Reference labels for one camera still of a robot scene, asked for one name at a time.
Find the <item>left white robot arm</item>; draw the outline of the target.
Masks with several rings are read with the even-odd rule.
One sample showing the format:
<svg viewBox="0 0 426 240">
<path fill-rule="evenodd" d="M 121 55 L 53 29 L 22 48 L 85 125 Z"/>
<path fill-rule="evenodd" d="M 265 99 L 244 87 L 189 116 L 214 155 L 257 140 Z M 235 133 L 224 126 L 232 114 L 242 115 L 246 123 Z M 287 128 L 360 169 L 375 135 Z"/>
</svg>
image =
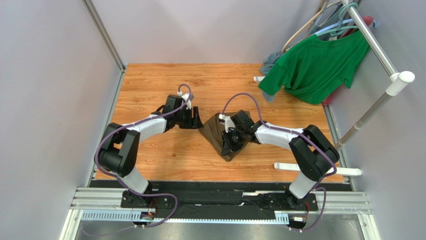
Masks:
<svg viewBox="0 0 426 240">
<path fill-rule="evenodd" d="M 151 183 L 136 168 L 139 144 L 175 126 L 180 129 L 203 127 L 198 107 L 192 106 L 193 98 L 193 94 L 179 91 L 169 95 L 164 105 L 144 119 L 125 125 L 113 122 L 107 126 L 94 162 L 102 173 L 124 184 L 127 200 L 134 198 L 143 208 L 155 202 Z"/>
</svg>

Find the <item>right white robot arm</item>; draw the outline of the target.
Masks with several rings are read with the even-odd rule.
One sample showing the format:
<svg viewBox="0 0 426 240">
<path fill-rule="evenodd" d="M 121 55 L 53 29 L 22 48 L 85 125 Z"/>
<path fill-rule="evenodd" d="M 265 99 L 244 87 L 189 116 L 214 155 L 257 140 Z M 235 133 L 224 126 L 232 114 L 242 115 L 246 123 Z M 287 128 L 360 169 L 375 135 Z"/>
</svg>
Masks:
<svg viewBox="0 0 426 240">
<path fill-rule="evenodd" d="M 329 170 L 336 172 L 340 154 L 315 125 L 285 128 L 262 120 L 254 122 L 243 110 L 232 116 L 221 113 L 218 121 L 225 127 L 221 132 L 222 156 L 236 153 L 248 143 L 273 145 L 292 152 L 300 172 L 284 194 L 284 203 L 289 208 L 301 205 Z"/>
</svg>

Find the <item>brown cloth napkin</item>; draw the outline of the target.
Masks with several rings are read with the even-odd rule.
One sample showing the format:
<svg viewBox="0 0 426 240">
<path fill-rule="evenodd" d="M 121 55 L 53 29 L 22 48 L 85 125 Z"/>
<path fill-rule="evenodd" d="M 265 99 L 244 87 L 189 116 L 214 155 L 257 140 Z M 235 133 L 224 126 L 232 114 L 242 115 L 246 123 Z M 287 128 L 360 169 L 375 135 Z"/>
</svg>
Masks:
<svg viewBox="0 0 426 240">
<path fill-rule="evenodd" d="M 236 114 L 237 112 L 230 112 L 225 113 L 226 116 L 232 116 Z M 230 162 L 232 161 L 245 147 L 246 145 L 239 151 L 236 151 L 234 153 L 231 153 L 229 155 L 221 156 L 223 141 L 222 141 L 222 135 L 221 132 L 225 130 L 224 125 L 219 123 L 219 113 L 212 116 L 209 120 L 205 122 L 202 128 L 199 129 L 199 132 L 201 135 L 215 148 L 217 153 L 221 158 L 223 158 L 225 161 Z"/>
</svg>

